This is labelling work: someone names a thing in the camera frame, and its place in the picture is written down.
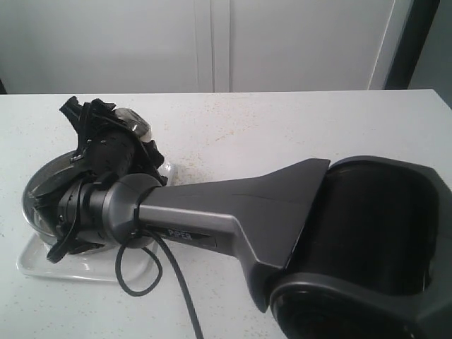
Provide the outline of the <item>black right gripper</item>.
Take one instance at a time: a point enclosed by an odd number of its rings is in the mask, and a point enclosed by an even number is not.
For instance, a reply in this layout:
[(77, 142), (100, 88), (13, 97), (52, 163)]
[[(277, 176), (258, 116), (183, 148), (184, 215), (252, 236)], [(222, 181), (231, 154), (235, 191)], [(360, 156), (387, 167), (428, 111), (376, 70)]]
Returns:
[(156, 142), (142, 142), (126, 123), (114, 113), (114, 103), (96, 98), (80, 104), (70, 97), (59, 109), (78, 135), (78, 145), (70, 163), (82, 167), (96, 177), (113, 172), (118, 177), (144, 173), (166, 184), (167, 177), (158, 169), (165, 157)]

